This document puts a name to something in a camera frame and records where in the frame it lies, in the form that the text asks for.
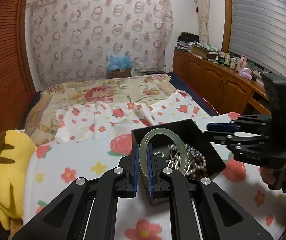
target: window blind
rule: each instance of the window blind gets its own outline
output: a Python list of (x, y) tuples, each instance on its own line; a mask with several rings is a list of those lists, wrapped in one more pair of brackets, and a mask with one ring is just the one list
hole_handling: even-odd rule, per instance
[(286, 0), (232, 0), (229, 51), (286, 77)]

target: pikachu plush toy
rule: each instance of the pikachu plush toy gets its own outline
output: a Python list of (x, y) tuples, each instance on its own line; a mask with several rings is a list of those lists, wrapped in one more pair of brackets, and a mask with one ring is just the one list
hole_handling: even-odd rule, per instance
[(11, 219), (23, 217), (25, 175), (36, 147), (20, 130), (0, 134), (0, 221), (10, 230)]

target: black box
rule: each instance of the black box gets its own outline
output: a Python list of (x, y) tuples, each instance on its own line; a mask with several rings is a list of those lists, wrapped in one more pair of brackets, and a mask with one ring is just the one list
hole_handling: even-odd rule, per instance
[[(222, 170), (225, 169), (225, 163), (223, 162), (219, 154), (216, 152), (210, 142), (203, 139), (201, 130), (191, 119), (132, 130), (132, 144), (134, 145), (135, 143), (138, 143), (140, 145), (144, 136), (148, 132), (156, 128), (166, 128), (173, 131), (181, 138), (184, 143), (188, 143), (195, 149), (199, 150), (200, 153), (202, 153), (206, 158), (207, 174), (210, 179), (214, 179)], [(162, 151), (165, 155), (169, 155), (170, 150), (168, 148), (168, 145), (172, 142), (173, 141), (170, 137), (163, 134), (157, 134), (153, 136), (150, 140), (150, 143), (152, 143), (153, 146), (153, 152), (155, 153), (158, 151)], [(147, 190), (147, 194), (149, 195), (148, 178), (145, 177), (140, 165), (139, 170), (143, 180), (143, 184)], [(152, 198), (149, 198), (149, 200), (151, 204), (163, 202)]]

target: curtain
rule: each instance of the curtain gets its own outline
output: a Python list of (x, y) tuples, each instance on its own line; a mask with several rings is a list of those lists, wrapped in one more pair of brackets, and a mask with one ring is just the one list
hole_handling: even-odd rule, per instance
[(202, 42), (209, 42), (209, 10), (210, 0), (196, 0), (199, 16), (199, 38)]
[(170, 0), (38, 0), (28, 6), (44, 86), (106, 78), (111, 55), (130, 58), (136, 72), (166, 68)]

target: star print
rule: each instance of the star print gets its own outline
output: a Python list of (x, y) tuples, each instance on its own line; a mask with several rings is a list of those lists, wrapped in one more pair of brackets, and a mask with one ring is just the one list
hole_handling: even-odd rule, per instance
[(37, 173), (35, 180), (40, 184), (43, 181), (43, 173)]
[(107, 165), (102, 165), (99, 161), (95, 166), (91, 166), (91, 171), (94, 171), (96, 175), (101, 175), (106, 171)]

